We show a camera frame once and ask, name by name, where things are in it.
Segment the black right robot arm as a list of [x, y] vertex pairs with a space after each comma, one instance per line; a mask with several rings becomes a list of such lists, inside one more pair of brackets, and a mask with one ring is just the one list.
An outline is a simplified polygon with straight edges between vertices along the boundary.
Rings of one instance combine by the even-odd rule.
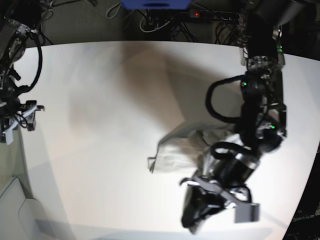
[[[10, 118], [27, 126], [20, 118], [25, 109], [19, 96], [30, 92], [42, 71], [43, 54], [38, 30], [43, 20], [44, 7], [39, 0], [2, 0], [0, 2], [0, 131], [10, 127]], [[30, 85], [17, 86], [21, 76], [14, 69], [25, 53], [27, 40], [32, 39], [38, 51], [38, 65]]]

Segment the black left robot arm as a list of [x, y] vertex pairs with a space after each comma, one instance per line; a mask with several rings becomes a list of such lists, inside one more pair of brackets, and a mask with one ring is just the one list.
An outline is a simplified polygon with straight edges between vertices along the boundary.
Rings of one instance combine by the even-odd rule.
[[[261, 157], [278, 149], [287, 138], [287, 107], [283, 97], [282, 26], [307, 5], [305, 0], [260, 0], [239, 20], [239, 45], [246, 54], [246, 72], [212, 83], [205, 107], [215, 119], [233, 124], [236, 142], [229, 139], [208, 147], [202, 165], [184, 178], [187, 191], [181, 224], [192, 234], [211, 216], [235, 210], [236, 223], [257, 222], [260, 206], [253, 202], [246, 182]], [[238, 117], [214, 109], [214, 91], [239, 83], [243, 104]]]

